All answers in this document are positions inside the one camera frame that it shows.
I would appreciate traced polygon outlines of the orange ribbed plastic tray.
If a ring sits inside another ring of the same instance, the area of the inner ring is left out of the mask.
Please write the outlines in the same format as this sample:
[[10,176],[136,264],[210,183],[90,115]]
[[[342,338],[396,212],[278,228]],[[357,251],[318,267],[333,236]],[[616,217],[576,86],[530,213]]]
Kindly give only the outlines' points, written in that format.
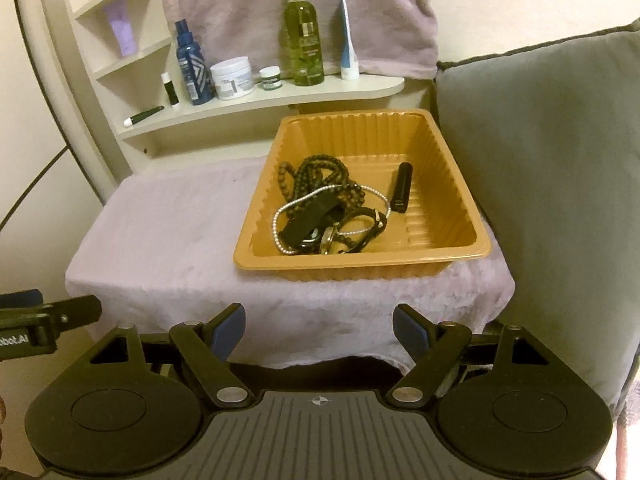
[[[385,195],[397,169],[412,166],[408,208],[358,254],[282,254],[272,232],[285,226],[278,166],[311,155],[344,162],[352,180]],[[360,110],[282,119],[233,254],[248,272],[293,281],[373,280],[434,275],[452,262],[487,257],[491,240],[449,148],[426,110]]]

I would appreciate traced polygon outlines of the black strap wristwatch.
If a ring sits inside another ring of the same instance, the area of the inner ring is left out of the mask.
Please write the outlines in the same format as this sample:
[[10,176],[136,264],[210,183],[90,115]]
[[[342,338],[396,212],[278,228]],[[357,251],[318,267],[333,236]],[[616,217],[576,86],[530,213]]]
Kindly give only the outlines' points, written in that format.
[[338,208],[303,237],[299,249],[322,256],[356,254],[379,237],[386,226],[387,216],[378,209],[357,207],[345,212]]

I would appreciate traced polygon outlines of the purple lotion tube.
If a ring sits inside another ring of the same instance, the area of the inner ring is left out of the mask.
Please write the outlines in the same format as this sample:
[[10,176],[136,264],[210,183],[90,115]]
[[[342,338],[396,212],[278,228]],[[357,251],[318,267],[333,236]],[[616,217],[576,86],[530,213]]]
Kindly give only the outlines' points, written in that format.
[[128,12],[127,0],[112,1],[104,6],[104,13],[118,43],[120,55],[135,54],[138,46],[136,38],[134,38],[134,28]]

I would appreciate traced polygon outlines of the black wristband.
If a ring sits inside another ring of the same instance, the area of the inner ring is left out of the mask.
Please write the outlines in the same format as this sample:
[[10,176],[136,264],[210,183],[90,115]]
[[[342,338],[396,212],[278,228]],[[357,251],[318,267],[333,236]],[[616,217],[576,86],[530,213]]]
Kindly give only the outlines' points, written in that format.
[[314,196],[279,233],[280,241],[291,249],[312,246],[328,225],[326,219],[341,206],[331,191]]

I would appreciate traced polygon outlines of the mauve fleece hanging blanket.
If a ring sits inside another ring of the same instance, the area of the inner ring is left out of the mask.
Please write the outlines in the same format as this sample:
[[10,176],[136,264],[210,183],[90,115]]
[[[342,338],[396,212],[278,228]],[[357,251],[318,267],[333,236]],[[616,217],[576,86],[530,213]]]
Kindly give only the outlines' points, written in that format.
[[322,63],[341,69],[352,48],[360,72],[429,80],[436,74],[437,18],[430,0],[162,0],[186,21],[208,64],[246,56],[290,76]]

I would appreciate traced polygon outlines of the blue spray bottle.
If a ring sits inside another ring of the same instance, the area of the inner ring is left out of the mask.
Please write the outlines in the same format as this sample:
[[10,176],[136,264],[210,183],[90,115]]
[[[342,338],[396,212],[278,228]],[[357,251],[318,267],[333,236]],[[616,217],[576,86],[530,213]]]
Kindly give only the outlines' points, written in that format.
[[175,22],[177,34],[177,60],[186,91],[193,105],[211,101],[214,87],[200,45],[194,39],[186,20]]

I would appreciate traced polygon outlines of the small black white stick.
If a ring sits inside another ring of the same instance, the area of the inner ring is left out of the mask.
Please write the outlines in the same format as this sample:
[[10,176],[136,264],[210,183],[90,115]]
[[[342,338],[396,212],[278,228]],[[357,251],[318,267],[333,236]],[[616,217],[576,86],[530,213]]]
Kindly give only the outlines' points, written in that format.
[[178,98],[178,94],[171,76],[168,72],[163,72],[160,74],[160,80],[163,83],[170,106],[172,108],[177,108],[180,105],[180,100]]

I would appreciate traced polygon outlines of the small green-lidded jar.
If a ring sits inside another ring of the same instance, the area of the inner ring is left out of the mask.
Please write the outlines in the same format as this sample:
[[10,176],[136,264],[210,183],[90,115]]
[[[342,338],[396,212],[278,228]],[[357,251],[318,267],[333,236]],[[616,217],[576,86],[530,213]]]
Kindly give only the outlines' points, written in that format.
[[282,87],[281,70],[277,65],[263,67],[258,70],[260,83],[266,91],[277,90]]

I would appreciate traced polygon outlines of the cream corner shelf unit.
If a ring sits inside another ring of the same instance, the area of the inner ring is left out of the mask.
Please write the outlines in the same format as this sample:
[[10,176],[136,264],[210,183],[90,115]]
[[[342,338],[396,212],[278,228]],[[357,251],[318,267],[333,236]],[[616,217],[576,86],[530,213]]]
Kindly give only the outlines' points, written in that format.
[[[365,74],[357,80],[324,71],[315,86],[294,84],[280,67],[282,87],[266,91],[252,63],[254,90],[221,100],[216,95],[193,105],[177,60],[175,23],[162,0],[127,0],[138,50],[121,56],[104,6],[114,0],[42,0],[51,35],[73,95],[106,159],[137,174],[190,164],[204,152],[248,156],[266,148],[280,120],[292,110],[417,108],[434,78],[415,80]],[[180,105],[172,108],[160,74],[168,72]],[[165,109],[130,128],[122,124],[157,105]]]

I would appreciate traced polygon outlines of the white blue tube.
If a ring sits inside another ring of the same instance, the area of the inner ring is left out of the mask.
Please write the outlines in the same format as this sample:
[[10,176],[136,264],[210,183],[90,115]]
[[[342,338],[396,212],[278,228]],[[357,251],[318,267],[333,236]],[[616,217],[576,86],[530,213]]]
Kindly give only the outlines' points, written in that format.
[[343,29],[343,47],[341,53],[341,78],[343,80],[357,80],[360,76],[359,61],[352,41],[347,0],[340,0],[340,11]]

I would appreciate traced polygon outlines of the white cream jar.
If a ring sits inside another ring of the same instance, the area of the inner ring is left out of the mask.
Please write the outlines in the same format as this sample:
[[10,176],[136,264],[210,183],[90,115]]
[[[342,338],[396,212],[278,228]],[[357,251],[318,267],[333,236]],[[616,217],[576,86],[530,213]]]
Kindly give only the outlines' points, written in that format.
[[210,74],[221,100],[242,98],[254,90],[252,66],[247,56],[220,61],[210,66]]

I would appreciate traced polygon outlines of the mauve fleece bed cover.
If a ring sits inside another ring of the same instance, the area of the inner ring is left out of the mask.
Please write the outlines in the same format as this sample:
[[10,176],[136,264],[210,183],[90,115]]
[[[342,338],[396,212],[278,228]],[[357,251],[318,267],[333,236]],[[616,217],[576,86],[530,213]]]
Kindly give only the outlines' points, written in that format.
[[101,301],[93,335],[122,323],[164,332],[238,302],[246,331],[235,363],[285,368],[372,356],[406,370],[411,359],[392,330],[398,304],[480,332],[511,300],[515,283],[499,247],[424,278],[293,282],[240,270],[233,252],[263,166],[246,158],[122,182],[65,273],[70,295]]

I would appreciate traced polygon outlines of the black cylinder case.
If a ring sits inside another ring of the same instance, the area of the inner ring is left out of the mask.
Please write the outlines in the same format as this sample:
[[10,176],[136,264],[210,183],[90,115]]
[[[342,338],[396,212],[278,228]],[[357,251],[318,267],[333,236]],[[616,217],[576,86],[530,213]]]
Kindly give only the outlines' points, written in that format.
[[413,166],[410,162],[402,162],[397,169],[395,185],[390,208],[392,211],[404,214],[408,209],[410,188],[412,182]]

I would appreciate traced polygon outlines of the grey-green cushion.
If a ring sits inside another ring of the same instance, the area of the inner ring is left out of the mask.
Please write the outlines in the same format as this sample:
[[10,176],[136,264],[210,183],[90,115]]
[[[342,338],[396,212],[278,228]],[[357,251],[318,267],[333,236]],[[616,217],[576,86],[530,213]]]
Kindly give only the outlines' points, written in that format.
[[639,27],[443,62],[440,131],[515,282],[520,324],[602,396],[639,349]]

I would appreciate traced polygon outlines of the green olive spray bottle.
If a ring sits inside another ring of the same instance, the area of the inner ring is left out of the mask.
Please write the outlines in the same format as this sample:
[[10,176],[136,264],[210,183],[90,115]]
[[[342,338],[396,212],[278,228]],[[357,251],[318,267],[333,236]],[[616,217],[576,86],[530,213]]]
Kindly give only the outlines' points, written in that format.
[[290,72],[296,86],[324,81],[317,11],[309,0],[288,0],[284,10]]

